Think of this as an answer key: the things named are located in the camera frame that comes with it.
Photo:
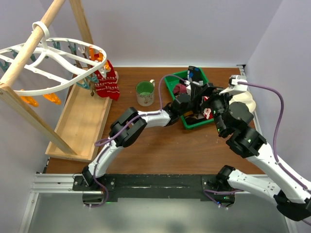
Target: white wall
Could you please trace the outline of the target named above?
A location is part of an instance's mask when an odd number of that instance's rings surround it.
[[[2,1],[0,48],[25,42],[32,31],[32,23],[39,21],[44,12],[38,0]],[[55,36],[53,28],[50,28],[50,32]],[[58,70],[59,66],[51,59],[44,61],[39,68],[63,77],[68,75]],[[14,89],[39,89],[52,84],[41,76],[23,72]],[[64,100],[66,91],[57,94]],[[36,112],[55,127],[63,106],[55,105],[43,97],[36,99],[39,102]],[[47,145],[48,140],[43,134],[0,101],[0,232],[18,232],[35,172],[42,172],[46,163]]]
[[[278,154],[311,180],[311,1],[283,0],[246,66],[249,82],[277,89],[285,101]],[[272,142],[280,103],[276,95],[251,88],[263,134]],[[311,227],[300,224],[300,232]]]
[[[41,0],[45,9],[51,0]],[[114,66],[235,66],[255,50],[281,0],[83,1],[94,43]],[[80,38],[69,1],[53,23]]]

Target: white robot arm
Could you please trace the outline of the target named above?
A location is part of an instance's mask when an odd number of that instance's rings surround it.
[[[190,100],[181,94],[172,104],[154,112],[140,112],[129,108],[111,125],[109,138],[95,160],[84,168],[82,175],[88,185],[103,176],[117,154],[132,145],[144,128],[169,126],[189,109],[210,108],[219,136],[226,138],[230,149],[266,173],[273,182],[248,176],[241,171],[224,166],[216,180],[223,190],[241,189],[270,201],[286,217],[300,221],[311,216],[311,182],[296,173],[281,158],[274,156],[271,146],[255,129],[248,126],[253,115],[244,103],[229,104],[232,95],[247,90],[245,77],[231,76],[229,88],[214,87],[208,83],[198,93],[200,99]],[[202,96],[209,99],[202,101]]]

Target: black mounting plate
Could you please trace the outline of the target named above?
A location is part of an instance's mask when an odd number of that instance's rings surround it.
[[[200,199],[209,201],[203,190],[217,190],[216,175],[105,174],[98,181],[109,191],[108,201],[118,198]],[[73,191],[100,191],[94,183],[88,187],[82,176],[75,176]],[[214,195],[220,203],[233,203],[234,195]]]

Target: wooden table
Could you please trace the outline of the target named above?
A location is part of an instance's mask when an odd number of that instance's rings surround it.
[[[187,68],[116,68],[119,73],[121,96],[113,101],[103,138],[108,136],[110,125],[127,108],[133,106],[141,111],[159,109],[156,89],[155,102],[141,107],[136,100],[135,87],[140,81],[154,79],[156,87],[162,76]],[[240,74],[237,68],[204,68],[210,82],[227,87],[232,74]],[[162,83],[163,104],[172,98]],[[169,127],[154,127],[142,132],[138,140],[124,149],[111,163],[108,173],[121,174],[217,174],[224,165],[230,165],[249,174],[262,174],[262,171],[233,153],[219,138],[214,123],[193,130],[185,130],[180,121]],[[51,158],[47,173],[81,172],[87,163]]]

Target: green mug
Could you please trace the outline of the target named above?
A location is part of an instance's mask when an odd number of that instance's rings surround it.
[[[153,79],[137,84],[136,97],[141,106],[149,106],[155,101],[155,84],[156,82]]]

